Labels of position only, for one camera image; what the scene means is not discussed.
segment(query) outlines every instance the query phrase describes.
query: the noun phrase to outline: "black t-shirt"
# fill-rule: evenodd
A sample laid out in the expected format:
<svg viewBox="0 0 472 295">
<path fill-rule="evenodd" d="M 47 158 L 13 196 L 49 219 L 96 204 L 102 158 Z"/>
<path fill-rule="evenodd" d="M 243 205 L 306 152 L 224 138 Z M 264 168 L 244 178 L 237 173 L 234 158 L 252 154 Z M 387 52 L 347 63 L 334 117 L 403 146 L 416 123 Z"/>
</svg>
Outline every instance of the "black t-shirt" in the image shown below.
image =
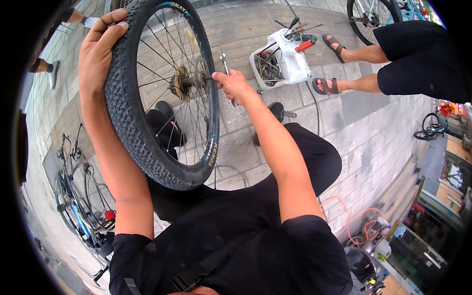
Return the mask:
<svg viewBox="0 0 472 295">
<path fill-rule="evenodd" d="M 304 215 L 280 224 L 278 204 L 247 197 L 210 198 L 153 241 L 116 235 L 111 294 L 132 295 L 124 278 L 132 278 L 142 295 L 177 292 L 176 274 L 232 238 L 253 232 L 199 286 L 220 295 L 344 295 L 352 290 L 346 254 L 323 219 Z"/>
</svg>

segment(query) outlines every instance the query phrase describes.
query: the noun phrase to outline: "glass door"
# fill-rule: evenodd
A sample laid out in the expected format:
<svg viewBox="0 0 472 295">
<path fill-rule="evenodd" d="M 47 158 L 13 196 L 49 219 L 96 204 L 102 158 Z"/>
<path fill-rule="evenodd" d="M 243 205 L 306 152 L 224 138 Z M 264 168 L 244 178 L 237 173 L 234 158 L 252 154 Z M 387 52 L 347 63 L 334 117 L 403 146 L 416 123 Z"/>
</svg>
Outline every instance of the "glass door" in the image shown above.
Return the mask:
<svg viewBox="0 0 472 295">
<path fill-rule="evenodd" d="M 398 223 L 390 247 L 387 261 L 424 293 L 431 291 L 446 271 L 444 258 L 403 223 Z"/>
</svg>

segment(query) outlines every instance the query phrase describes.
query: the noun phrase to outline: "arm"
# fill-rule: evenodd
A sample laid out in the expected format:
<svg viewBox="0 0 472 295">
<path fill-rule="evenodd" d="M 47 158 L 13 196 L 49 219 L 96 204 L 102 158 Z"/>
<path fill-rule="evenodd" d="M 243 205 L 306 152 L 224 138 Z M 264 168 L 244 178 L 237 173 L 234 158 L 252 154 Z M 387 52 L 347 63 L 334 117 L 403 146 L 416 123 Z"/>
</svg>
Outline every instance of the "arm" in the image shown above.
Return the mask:
<svg viewBox="0 0 472 295">
<path fill-rule="evenodd" d="M 117 9 L 102 16 L 90 30 L 79 54 L 82 118 L 97 154 L 103 178 L 116 201 L 116 234 L 140 234 L 154 239 L 153 208 L 146 176 L 115 132 L 103 89 L 111 62 L 111 47 L 128 29 L 128 13 Z"/>
<path fill-rule="evenodd" d="M 229 76 L 214 73 L 218 88 L 228 99 L 245 107 L 261 143 L 262 153 L 278 185 L 282 223 L 302 215 L 322 217 L 303 156 L 290 133 L 270 112 L 243 74 L 230 70 Z"/>
</svg>

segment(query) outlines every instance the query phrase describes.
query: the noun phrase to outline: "white plastic container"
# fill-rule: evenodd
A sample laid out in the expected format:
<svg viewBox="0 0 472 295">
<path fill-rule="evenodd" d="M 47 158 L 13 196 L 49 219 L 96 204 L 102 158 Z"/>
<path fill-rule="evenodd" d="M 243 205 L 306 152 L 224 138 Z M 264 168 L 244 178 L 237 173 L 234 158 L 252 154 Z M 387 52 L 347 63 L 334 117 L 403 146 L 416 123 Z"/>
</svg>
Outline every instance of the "white plastic container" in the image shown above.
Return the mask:
<svg viewBox="0 0 472 295">
<path fill-rule="evenodd" d="M 254 51 L 250 58 L 249 62 L 253 68 L 254 75 L 256 76 L 257 83 L 263 90 L 270 90 L 286 84 L 295 84 L 307 81 L 310 78 L 311 71 L 308 67 L 305 55 L 303 52 L 297 53 L 295 47 L 299 46 L 301 41 L 294 41 L 285 38 L 284 36 L 290 33 L 291 30 L 281 29 L 272 35 L 267 37 L 267 45 L 259 48 Z M 264 48 L 271 45 L 272 43 L 277 42 L 277 44 L 272 45 L 267 50 L 273 51 L 280 47 L 280 49 L 274 53 L 277 58 L 280 70 L 282 71 L 282 76 L 284 77 L 283 81 L 277 82 L 274 86 L 267 86 L 261 78 L 259 71 L 257 70 L 256 63 L 254 61 L 254 56 L 256 53 L 260 53 Z"/>
</svg>

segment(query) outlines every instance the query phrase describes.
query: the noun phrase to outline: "shoulder strap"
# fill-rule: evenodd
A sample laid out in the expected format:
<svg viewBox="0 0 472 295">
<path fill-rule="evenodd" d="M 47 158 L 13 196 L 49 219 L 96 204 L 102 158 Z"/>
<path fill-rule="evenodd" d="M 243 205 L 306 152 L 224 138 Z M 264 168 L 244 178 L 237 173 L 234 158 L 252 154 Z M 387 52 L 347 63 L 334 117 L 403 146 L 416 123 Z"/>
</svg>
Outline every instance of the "shoulder strap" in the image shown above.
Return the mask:
<svg viewBox="0 0 472 295">
<path fill-rule="evenodd" d="M 172 283 L 174 283 L 174 286 L 179 292 L 189 292 L 195 289 L 198 282 L 221 265 L 240 244 L 253 234 L 254 233 L 233 238 L 226 245 L 219 248 L 202 261 L 178 273 L 173 277 Z"/>
</svg>

